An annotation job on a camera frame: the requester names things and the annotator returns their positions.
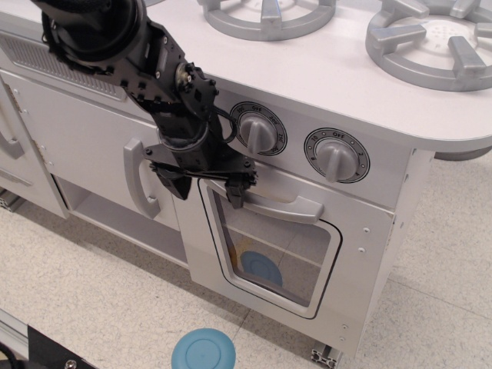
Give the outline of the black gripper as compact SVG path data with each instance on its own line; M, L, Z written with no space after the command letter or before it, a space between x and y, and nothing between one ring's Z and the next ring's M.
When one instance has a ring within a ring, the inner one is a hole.
M144 148L144 157L159 181L181 200L188 198L192 178L226 181L233 209L243 207L246 190L256 184L254 161L213 134L189 145L172 146L164 138Z

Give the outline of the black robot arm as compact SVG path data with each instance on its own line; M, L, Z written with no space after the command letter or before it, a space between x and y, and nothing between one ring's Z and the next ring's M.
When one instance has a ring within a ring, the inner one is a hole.
M161 136L145 158L161 183L186 199L193 178L224 182L233 208L256 182L252 159L231 148L214 80L188 62L142 1L39 1L45 42L70 69L124 89Z

